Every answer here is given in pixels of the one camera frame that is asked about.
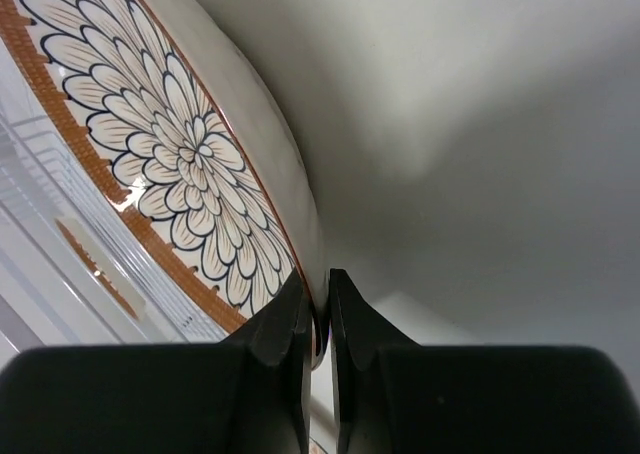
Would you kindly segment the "sunburst pattern plate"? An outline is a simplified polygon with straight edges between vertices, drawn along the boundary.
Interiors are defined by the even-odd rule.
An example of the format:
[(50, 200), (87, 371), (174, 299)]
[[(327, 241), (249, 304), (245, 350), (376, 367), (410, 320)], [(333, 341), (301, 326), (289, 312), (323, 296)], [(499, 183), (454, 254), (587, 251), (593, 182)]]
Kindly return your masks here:
[(122, 274), (114, 262), (72, 217), (59, 216), (55, 224), (79, 259), (92, 272), (106, 292), (134, 320), (146, 316), (146, 301)]

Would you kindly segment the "large flower pattern plate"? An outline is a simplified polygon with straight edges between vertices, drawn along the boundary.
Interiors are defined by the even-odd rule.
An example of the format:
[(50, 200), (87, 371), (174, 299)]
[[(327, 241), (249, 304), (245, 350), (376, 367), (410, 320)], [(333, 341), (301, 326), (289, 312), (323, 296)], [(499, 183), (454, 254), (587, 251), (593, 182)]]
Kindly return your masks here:
[(1, 39), (51, 121), (63, 192), (189, 341), (297, 274), (327, 344), (316, 205), (268, 88), (196, 0), (1, 0)]

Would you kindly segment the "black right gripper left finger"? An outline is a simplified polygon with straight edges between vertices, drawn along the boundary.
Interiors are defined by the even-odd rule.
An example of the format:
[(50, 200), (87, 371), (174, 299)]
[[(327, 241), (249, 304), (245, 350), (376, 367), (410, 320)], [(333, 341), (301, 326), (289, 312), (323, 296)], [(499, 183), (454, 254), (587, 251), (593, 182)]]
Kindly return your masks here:
[(31, 349), (1, 373), (1, 449), (305, 453), (311, 353), (298, 274), (218, 343)]

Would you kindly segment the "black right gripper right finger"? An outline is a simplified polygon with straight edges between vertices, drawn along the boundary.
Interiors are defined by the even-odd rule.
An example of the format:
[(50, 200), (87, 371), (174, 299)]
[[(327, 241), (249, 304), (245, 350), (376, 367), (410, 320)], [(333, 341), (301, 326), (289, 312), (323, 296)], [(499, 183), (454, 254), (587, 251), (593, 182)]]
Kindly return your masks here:
[(580, 346), (423, 346), (330, 274), (341, 453), (635, 453), (621, 370)]

